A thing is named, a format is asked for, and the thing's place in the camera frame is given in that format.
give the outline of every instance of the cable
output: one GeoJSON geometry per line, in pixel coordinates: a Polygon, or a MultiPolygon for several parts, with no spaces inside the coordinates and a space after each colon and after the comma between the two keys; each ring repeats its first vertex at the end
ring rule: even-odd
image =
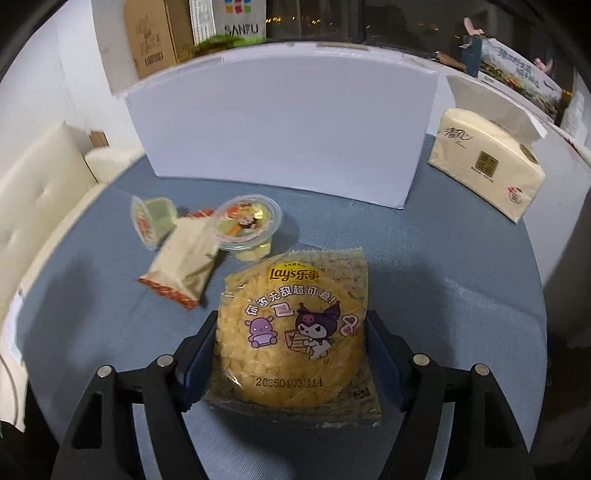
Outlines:
{"type": "Polygon", "coordinates": [[[12,422],[12,424],[16,427],[17,426],[17,420],[18,420],[18,393],[17,393],[17,385],[14,382],[14,378],[12,377],[12,372],[8,368],[8,365],[6,364],[6,362],[4,361],[4,358],[2,358],[2,355],[0,355],[0,361],[2,361],[2,365],[4,365],[4,368],[6,369],[6,373],[8,374],[8,378],[10,379],[10,385],[12,387],[12,397],[14,398],[14,421],[12,422]]]}

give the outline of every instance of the purple cartoon hippo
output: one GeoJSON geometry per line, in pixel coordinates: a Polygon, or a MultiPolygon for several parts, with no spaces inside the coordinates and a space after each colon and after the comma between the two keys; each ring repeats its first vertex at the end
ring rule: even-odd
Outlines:
{"type": "Polygon", "coordinates": [[[275,345],[277,343],[277,332],[273,330],[271,322],[273,317],[259,317],[254,320],[245,320],[244,323],[249,326],[250,336],[248,341],[253,348],[259,348],[265,345],[275,345]]]}

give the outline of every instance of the blue tablecloth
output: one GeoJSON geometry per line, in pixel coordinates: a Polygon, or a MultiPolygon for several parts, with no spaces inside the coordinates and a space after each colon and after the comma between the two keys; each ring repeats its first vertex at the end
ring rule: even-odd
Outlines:
{"type": "MultiPolygon", "coordinates": [[[[135,279],[155,254],[141,245],[129,220],[132,194],[167,196],[193,210],[256,192],[275,199],[285,214],[275,252],[362,246],[369,307],[411,348],[442,365],[488,364],[531,445],[545,384],[546,317],[530,240],[522,222],[514,225],[430,167],[432,145],[427,137],[404,210],[277,187],[159,179],[147,159],[136,163],[64,238],[20,315],[18,341],[30,383],[58,440],[98,366],[141,368],[172,353],[217,308],[224,278],[243,268],[224,255],[206,304],[192,312],[148,291],[135,279]]],[[[401,422],[392,406],[383,407],[381,425],[364,429],[313,430],[202,403],[184,418],[212,480],[371,480],[401,422]]],[[[439,478],[443,466],[451,412],[444,410],[430,478],[439,478]]],[[[142,407],[135,418],[146,476],[159,478],[142,407]]]]}

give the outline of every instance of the snack packet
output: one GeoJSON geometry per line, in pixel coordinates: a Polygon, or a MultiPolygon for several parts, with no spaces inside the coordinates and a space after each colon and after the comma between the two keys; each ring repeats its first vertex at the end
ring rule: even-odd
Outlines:
{"type": "Polygon", "coordinates": [[[379,419],[365,359],[367,294],[360,248],[288,252],[230,275],[205,400],[325,424],[379,419]]]}
{"type": "Polygon", "coordinates": [[[138,281],[187,310],[195,308],[219,247],[210,218],[212,213],[211,209],[200,210],[178,219],[150,269],[138,281]]]}

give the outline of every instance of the white board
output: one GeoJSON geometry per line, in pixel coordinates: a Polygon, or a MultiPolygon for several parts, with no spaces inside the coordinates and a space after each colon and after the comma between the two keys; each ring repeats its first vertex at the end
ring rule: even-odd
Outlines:
{"type": "Polygon", "coordinates": [[[239,48],[167,70],[126,96],[154,171],[404,207],[436,72],[372,48],[239,48]]]}

